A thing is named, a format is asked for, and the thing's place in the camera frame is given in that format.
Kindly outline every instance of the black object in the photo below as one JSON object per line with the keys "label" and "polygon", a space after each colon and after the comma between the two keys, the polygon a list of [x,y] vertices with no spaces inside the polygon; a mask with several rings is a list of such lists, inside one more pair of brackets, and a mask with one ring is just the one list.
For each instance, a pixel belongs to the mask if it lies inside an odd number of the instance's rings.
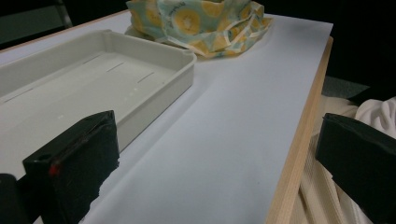
{"label": "black object", "polygon": [[119,157],[113,111],[80,120],[23,160],[23,178],[0,175],[0,223],[79,223]]}
{"label": "black object", "polygon": [[327,113],[316,159],[374,223],[396,223],[396,139]]}

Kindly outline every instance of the yellow patterned cloth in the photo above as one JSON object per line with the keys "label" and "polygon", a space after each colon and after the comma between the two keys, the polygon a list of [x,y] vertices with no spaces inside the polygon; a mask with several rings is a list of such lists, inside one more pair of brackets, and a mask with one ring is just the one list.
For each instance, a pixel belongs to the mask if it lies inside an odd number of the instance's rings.
{"label": "yellow patterned cloth", "polygon": [[191,49],[206,58],[248,50],[272,18],[249,0],[131,0],[132,26],[155,41]]}

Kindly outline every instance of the table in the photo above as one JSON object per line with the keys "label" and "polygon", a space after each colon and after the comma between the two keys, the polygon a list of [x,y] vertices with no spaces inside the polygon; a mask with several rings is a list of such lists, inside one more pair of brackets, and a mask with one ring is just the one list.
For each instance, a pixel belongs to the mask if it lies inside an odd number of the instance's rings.
{"label": "table", "polygon": [[[192,86],[121,152],[82,223],[289,223],[332,24],[267,16],[249,51],[198,60]],[[0,64],[130,24],[122,11],[2,50]]]}

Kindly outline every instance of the white cloth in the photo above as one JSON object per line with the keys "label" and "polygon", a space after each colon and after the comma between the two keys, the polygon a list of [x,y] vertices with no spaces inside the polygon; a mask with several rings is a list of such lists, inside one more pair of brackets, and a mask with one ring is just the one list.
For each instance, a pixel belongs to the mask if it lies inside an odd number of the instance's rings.
{"label": "white cloth", "polygon": [[365,101],[359,106],[355,119],[396,138],[396,97],[387,101]]}

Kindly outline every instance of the white tray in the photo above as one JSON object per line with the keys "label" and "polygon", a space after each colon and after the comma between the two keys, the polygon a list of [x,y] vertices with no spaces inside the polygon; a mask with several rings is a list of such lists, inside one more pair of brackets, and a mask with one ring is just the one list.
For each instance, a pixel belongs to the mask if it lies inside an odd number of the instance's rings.
{"label": "white tray", "polygon": [[120,150],[191,84],[196,56],[144,39],[95,31],[0,67],[0,173],[74,123],[114,110]]}

